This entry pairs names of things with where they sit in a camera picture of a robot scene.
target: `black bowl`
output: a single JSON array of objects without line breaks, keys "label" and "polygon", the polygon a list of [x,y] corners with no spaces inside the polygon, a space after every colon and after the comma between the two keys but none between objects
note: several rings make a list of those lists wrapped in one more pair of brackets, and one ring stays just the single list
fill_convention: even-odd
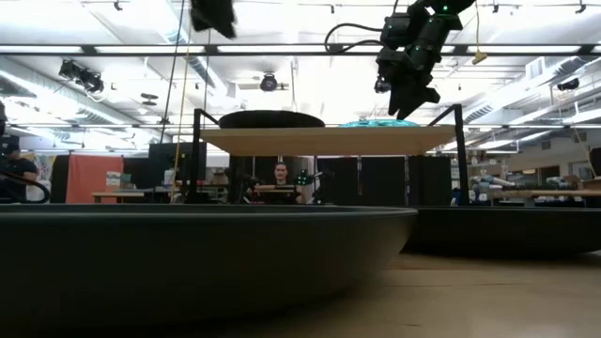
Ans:
[{"label": "black bowl", "polygon": [[242,111],[223,116],[222,129],[232,128],[319,128],[325,127],[319,118],[288,111]]},{"label": "black bowl", "polygon": [[601,210],[418,207],[406,250],[434,254],[559,256],[601,250]]},{"label": "black bowl", "polygon": [[271,311],[360,282],[415,210],[0,206],[0,328],[157,325]]}]

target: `blue object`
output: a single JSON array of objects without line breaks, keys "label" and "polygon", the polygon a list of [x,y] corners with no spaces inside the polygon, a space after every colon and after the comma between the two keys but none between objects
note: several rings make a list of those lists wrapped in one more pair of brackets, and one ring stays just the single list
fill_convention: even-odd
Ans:
[{"label": "blue object", "polygon": [[389,119],[389,120],[362,120],[348,122],[338,126],[340,128],[372,128],[372,127],[420,127],[419,124],[404,120]]}]

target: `shelf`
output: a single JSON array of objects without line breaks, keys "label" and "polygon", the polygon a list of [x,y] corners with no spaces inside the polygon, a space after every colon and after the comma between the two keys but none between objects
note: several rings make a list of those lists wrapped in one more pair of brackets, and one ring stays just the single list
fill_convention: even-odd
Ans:
[{"label": "shelf", "polygon": [[202,130],[234,156],[423,155],[455,137],[454,126]]}]

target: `orange partition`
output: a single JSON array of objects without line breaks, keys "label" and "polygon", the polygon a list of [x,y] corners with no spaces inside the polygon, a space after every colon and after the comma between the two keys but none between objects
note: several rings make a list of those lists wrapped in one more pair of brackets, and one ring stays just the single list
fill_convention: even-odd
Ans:
[{"label": "orange partition", "polygon": [[[123,158],[71,155],[67,203],[94,203],[92,192],[106,191],[106,172],[123,173]],[[115,203],[115,199],[103,198],[102,203]]]}]

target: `vertical rod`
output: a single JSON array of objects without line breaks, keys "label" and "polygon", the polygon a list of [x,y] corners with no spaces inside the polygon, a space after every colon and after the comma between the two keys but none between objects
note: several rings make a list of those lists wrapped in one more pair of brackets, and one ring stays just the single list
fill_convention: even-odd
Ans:
[{"label": "vertical rod", "polygon": [[457,139],[457,157],[459,159],[459,198],[460,206],[470,204],[470,193],[468,188],[468,154],[466,153],[466,139],[463,135],[463,107],[454,104],[455,109],[455,137]]},{"label": "vertical rod", "polygon": [[196,203],[196,180],[198,179],[198,160],[200,158],[200,115],[204,111],[200,108],[194,109],[193,138],[192,138],[192,160],[190,163],[190,188],[186,202]]}]

